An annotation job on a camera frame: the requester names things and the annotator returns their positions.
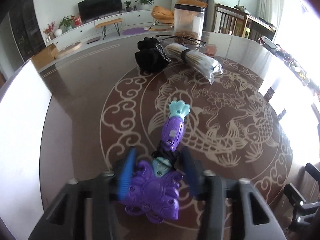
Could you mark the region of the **black scrunchie cloth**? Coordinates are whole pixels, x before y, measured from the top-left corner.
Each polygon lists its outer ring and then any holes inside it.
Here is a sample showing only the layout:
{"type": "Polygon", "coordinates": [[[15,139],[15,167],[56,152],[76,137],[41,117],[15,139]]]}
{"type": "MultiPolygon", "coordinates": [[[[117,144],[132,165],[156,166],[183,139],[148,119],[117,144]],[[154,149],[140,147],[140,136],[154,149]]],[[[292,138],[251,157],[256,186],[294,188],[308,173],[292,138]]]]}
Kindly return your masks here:
{"type": "Polygon", "coordinates": [[[160,42],[152,37],[145,37],[137,43],[136,63],[141,74],[157,74],[171,63],[160,42]]]}

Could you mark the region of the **red flower vase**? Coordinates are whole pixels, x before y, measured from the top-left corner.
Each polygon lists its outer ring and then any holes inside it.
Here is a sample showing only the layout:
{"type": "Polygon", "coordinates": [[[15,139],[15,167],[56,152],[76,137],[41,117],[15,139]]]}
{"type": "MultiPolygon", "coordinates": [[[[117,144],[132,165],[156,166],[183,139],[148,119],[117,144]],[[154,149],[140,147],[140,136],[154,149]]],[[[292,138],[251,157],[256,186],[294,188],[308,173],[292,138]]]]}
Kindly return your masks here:
{"type": "Polygon", "coordinates": [[[54,38],[54,29],[55,29],[55,21],[47,24],[46,29],[44,29],[43,33],[47,36],[48,39],[52,40],[54,38]]]}

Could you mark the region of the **white storage box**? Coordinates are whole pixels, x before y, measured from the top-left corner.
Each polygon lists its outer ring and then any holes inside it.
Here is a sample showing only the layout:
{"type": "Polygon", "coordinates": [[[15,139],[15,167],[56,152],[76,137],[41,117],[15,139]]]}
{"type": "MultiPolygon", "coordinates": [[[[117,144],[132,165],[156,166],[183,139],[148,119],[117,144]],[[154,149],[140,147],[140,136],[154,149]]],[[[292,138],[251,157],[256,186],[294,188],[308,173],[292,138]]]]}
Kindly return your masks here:
{"type": "Polygon", "coordinates": [[[16,239],[27,239],[43,214],[40,148],[51,98],[32,61],[1,95],[1,219],[16,239]]]}

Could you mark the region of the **wooden bench stool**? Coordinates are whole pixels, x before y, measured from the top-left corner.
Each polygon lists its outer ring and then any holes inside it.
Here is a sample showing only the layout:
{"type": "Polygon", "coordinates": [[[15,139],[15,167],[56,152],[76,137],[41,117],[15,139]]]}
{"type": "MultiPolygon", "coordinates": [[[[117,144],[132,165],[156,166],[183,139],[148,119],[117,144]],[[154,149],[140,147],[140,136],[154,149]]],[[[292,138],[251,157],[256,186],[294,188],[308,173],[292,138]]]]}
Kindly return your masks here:
{"type": "Polygon", "coordinates": [[[116,32],[118,35],[120,35],[120,30],[119,30],[119,24],[122,22],[123,20],[121,18],[116,18],[114,20],[110,20],[110,21],[105,21],[105,22],[101,22],[99,24],[97,24],[95,26],[96,29],[101,29],[101,33],[102,33],[102,38],[103,40],[106,38],[107,36],[107,26],[109,25],[114,25],[116,32]]]}

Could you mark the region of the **cardboard box on floor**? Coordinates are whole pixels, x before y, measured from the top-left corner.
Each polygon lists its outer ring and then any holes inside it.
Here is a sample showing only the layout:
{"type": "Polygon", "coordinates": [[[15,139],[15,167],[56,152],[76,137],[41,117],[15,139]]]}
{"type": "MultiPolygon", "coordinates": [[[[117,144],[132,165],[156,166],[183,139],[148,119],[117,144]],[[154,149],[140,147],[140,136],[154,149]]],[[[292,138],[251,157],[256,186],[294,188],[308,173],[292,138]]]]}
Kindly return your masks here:
{"type": "Polygon", "coordinates": [[[40,70],[49,63],[55,60],[55,56],[58,53],[58,49],[55,44],[50,44],[39,53],[31,57],[31,61],[36,70],[40,70]]]}

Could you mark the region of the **black eyeglasses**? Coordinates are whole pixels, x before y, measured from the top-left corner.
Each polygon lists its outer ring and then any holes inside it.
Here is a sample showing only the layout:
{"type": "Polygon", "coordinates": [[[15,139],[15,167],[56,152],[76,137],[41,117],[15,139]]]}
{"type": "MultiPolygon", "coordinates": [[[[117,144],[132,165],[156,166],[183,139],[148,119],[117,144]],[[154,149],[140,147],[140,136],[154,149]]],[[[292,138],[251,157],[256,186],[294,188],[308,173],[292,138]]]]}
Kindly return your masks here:
{"type": "Polygon", "coordinates": [[[207,46],[207,43],[202,40],[198,40],[196,38],[186,37],[186,36],[156,35],[155,38],[159,41],[173,39],[176,43],[179,43],[182,45],[190,44],[193,46],[197,46],[197,48],[205,48],[207,46]]]}

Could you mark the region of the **orange lounge chair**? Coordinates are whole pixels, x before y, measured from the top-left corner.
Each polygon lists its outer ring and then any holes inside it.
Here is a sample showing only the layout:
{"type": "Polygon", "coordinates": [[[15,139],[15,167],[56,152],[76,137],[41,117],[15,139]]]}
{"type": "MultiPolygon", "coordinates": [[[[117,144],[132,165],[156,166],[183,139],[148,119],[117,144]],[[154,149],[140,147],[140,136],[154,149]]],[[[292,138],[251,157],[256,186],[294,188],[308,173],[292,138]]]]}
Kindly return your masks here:
{"type": "MultiPolygon", "coordinates": [[[[178,0],[178,4],[194,5],[202,8],[208,6],[206,2],[198,0],[178,0]]],[[[154,19],[153,24],[149,27],[151,31],[165,31],[174,27],[174,11],[155,6],[152,9],[151,16],[154,19]]]]}

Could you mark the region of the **bundle of sticks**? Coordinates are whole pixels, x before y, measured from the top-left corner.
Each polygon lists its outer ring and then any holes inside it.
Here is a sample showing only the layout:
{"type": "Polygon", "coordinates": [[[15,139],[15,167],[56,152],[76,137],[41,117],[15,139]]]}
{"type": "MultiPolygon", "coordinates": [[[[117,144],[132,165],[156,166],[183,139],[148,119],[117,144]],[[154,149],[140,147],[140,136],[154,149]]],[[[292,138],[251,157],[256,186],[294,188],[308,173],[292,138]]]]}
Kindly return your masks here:
{"type": "Polygon", "coordinates": [[[191,50],[181,44],[171,43],[164,48],[170,58],[182,61],[194,68],[212,85],[214,79],[223,74],[222,65],[214,58],[196,50],[191,50]]]}

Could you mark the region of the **leafy plant by television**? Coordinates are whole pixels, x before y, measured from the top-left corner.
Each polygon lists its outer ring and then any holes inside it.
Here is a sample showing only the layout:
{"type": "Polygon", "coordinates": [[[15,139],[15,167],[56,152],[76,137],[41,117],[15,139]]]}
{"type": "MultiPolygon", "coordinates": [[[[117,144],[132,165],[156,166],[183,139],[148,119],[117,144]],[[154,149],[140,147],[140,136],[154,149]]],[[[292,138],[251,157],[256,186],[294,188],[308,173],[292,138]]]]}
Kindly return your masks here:
{"type": "Polygon", "coordinates": [[[71,30],[73,27],[74,27],[74,16],[73,15],[65,16],[59,24],[59,28],[64,31],[71,30]]]}

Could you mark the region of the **clear jar black lid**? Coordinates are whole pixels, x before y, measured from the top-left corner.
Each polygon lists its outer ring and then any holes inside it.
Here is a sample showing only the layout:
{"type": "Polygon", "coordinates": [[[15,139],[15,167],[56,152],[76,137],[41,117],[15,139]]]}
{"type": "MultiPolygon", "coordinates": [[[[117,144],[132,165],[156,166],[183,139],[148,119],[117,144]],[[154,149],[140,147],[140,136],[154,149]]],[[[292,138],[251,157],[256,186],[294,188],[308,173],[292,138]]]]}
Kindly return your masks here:
{"type": "Polygon", "coordinates": [[[204,15],[204,7],[176,3],[174,10],[175,36],[200,40],[204,25],[204,15]]]}

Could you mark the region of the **black flat television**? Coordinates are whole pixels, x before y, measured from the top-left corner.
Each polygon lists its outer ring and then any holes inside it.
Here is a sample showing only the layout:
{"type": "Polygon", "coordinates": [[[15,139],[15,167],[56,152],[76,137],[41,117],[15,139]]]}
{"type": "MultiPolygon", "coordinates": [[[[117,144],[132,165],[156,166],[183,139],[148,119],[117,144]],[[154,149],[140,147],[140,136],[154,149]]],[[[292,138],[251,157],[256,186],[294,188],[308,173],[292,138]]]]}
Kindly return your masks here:
{"type": "Polygon", "coordinates": [[[121,0],[84,0],[78,3],[82,22],[87,22],[110,14],[122,11],[121,0]]]}

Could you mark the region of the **black display cabinet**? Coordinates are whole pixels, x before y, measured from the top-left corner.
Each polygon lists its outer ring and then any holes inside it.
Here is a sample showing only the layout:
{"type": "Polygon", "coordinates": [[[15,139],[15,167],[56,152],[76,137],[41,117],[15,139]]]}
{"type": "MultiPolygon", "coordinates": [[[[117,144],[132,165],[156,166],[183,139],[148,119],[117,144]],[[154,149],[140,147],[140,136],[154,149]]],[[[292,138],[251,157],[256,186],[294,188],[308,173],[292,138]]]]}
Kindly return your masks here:
{"type": "Polygon", "coordinates": [[[35,14],[33,0],[17,0],[9,11],[17,48],[24,61],[46,47],[35,14]]]}

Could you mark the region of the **green potted plant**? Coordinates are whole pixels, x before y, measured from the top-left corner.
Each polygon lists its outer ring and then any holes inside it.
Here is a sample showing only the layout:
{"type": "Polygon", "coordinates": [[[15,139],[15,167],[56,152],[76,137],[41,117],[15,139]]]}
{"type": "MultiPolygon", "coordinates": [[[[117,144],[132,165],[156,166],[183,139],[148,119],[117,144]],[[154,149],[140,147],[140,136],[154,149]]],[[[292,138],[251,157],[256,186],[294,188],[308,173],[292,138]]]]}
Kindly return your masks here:
{"type": "Polygon", "coordinates": [[[151,8],[155,0],[135,0],[135,3],[138,3],[142,10],[147,10],[151,8]]]}

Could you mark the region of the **purple toy water gun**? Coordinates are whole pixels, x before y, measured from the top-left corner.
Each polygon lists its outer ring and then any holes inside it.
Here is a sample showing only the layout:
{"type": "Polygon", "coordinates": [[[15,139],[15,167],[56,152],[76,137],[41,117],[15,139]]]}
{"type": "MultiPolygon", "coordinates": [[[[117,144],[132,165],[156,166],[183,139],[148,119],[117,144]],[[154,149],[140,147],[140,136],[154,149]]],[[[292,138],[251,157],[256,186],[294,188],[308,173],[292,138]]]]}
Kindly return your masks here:
{"type": "Polygon", "coordinates": [[[169,104],[169,117],[165,121],[161,139],[152,161],[137,163],[129,191],[121,203],[131,216],[146,215],[149,221],[178,220],[181,172],[175,168],[180,155],[177,150],[184,136],[184,120],[190,113],[190,105],[183,100],[169,104]]]}

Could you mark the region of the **white tv cabinet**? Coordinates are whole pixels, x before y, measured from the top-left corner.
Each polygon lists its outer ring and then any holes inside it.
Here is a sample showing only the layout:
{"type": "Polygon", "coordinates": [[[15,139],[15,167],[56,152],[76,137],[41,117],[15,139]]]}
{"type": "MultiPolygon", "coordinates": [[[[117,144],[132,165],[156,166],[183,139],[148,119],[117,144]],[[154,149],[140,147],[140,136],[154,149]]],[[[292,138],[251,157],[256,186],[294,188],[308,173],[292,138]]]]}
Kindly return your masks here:
{"type": "MultiPolygon", "coordinates": [[[[111,16],[100,18],[98,20],[93,20],[91,22],[84,23],[79,27],[75,27],[71,30],[64,32],[60,36],[49,41],[46,44],[46,46],[49,46],[50,44],[55,44],[57,49],[61,50],[78,41],[84,42],[99,36],[102,38],[101,29],[96,29],[95,26],[101,22],[114,20],[116,18],[121,18],[123,20],[119,24],[120,34],[126,29],[130,28],[149,27],[154,22],[154,19],[151,16],[151,12],[151,9],[134,10],[131,12],[123,12],[121,14],[114,14],[111,16]]],[[[114,25],[107,26],[106,30],[107,35],[108,33],[115,33],[117,36],[119,36],[116,32],[114,25]]]]}

